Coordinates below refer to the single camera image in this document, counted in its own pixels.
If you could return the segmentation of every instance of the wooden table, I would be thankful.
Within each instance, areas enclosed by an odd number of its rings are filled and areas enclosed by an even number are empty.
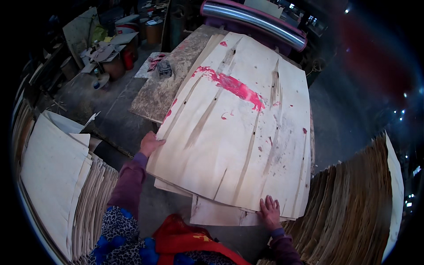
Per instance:
[[[228,31],[202,25],[191,33],[167,56],[172,67],[172,77],[167,79],[150,78],[140,89],[129,109],[130,112],[142,116],[153,122],[153,127],[157,129],[157,123],[162,124],[169,107],[186,77],[188,71],[205,48],[210,37],[215,34],[226,35]],[[280,56],[295,65],[299,69],[299,64],[290,60],[286,56]],[[315,135],[313,133],[313,121],[311,112],[311,172],[315,169]]]

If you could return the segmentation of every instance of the hand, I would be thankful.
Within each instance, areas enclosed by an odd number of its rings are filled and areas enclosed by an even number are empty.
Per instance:
[[[260,201],[261,211],[257,212],[262,218],[265,227],[269,231],[274,231],[277,228],[281,228],[280,224],[280,203],[278,200],[273,200],[271,196],[267,195],[265,202],[263,199]]]
[[[148,132],[141,140],[140,152],[143,153],[146,157],[152,155],[159,146],[166,143],[166,140],[156,140],[156,134],[152,131]]]

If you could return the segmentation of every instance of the purple sweater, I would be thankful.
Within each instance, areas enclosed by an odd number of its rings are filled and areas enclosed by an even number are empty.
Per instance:
[[[138,220],[138,205],[143,182],[146,179],[147,157],[137,153],[119,172],[119,179],[112,192],[107,207],[118,206],[128,210]],[[272,231],[270,245],[278,265],[302,265],[300,256],[292,246],[292,238],[285,235],[284,229]]]

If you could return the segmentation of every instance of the red scarf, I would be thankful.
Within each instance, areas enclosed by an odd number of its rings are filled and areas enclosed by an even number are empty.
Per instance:
[[[176,214],[165,219],[153,238],[156,241],[156,253],[160,254],[157,265],[172,265],[177,253],[202,250],[221,253],[238,265],[249,264],[237,253],[215,242],[206,229],[188,226]]]

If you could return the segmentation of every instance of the leopard print clothing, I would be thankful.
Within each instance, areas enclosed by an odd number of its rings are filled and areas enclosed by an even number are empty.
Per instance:
[[[159,255],[154,251],[154,239],[138,238],[137,221],[130,212],[117,206],[109,207],[102,223],[102,232],[89,264],[156,265]],[[233,265],[233,261],[217,252],[189,251],[176,254],[174,265]]]

